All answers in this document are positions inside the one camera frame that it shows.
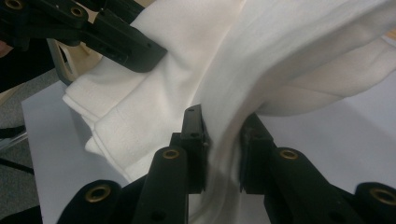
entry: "black plastic bracket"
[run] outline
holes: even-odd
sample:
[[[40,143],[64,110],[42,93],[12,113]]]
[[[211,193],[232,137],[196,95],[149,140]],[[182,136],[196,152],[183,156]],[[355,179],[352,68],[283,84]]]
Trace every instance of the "black plastic bracket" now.
[[[148,72],[166,49],[130,26],[143,7],[132,0],[80,0],[99,14],[69,0],[0,0],[0,39],[27,50],[30,38],[54,38],[68,46],[85,42],[91,49],[135,72]]]
[[[241,189],[265,195],[271,223],[396,223],[396,189],[363,183],[352,195],[331,185],[303,153],[276,147],[257,115],[241,142]]]

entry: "white towel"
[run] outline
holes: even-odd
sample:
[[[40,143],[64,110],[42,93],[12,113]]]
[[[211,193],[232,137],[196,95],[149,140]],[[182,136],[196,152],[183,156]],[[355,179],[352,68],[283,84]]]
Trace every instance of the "white towel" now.
[[[380,38],[390,0],[157,1],[132,26],[168,53],[149,73],[103,59],[66,91],[92,128],[89,151],[134,181],[201,104],[212,139],[207,191],[190,223],[236,223],[237,134],[248,114],[291,115],[364,91],[396,67]]]

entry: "white fabric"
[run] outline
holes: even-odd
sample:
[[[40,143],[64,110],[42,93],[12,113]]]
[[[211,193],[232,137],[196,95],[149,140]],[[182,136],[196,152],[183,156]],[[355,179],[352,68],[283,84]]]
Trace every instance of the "white fabric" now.
[[[237,220],[237,134],[248,114],[291,115],[364,91],[396,67],[380,36],[390,0],[159,0],[132,26],[168,50],[149,73],[108,59],[64,100],[89,123],[89,151],[130,181],[201,104],[212,139],[207,191],[191,196],[190,223]]]

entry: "folded cloth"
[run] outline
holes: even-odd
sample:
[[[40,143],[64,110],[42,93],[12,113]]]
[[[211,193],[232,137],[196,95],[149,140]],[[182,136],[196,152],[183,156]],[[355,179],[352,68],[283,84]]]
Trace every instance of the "folded cloth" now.
[[[66,91],[92,128],[89,151],[130,181],[201,104],[212,139],[206,192],[191,196],[190,223],[237,223],[237,134],[252,112],[291,115],[364,91],[396,67],[380,38],[396,2],[157,1],[132,26],[168,53],[149,73],[103,59]]]

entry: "screw hole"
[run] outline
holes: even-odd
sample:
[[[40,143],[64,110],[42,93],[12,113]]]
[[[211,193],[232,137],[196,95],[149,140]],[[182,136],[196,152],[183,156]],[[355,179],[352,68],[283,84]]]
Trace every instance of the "screw hole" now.
[[[166,151],[163,153],[163,157],[166,158],[166,159],[169,159],[169,160],[172,160],[172,159],[174,159],[174,158],[177,158],[178,155],[180,155],[180,153],[179,153],[177,150],[174,150],[174,149],[166,150]]]
[[[99,185],[88,190],[85,194],[85,200],[89,203],[98,203],[110,195],[111,188],[109,185]]]
[[[82,10],[80,8],[78,8],[78,7],[72,7],[71,8],[71,12],[76,17],[82,17],[83,16]]]
[[[6,0],[6,6],[14,10],[23,9],[23,3],[20,0]]]
[[[297,160],[297,158],[298,158],[298,154],[291,150],[282,150],[282,151],[280,151],[279,154],[281,157],[288,159],[288,160]]]
[[[344,218],[343,215],[337,213],[337,212],[330,212],[329,217],[332,221],[336,223],[344,223],[346,222],[346,219]]]
[[[381,203],[396,205],[396,195],[385,189],[370,189],[371,195]]]

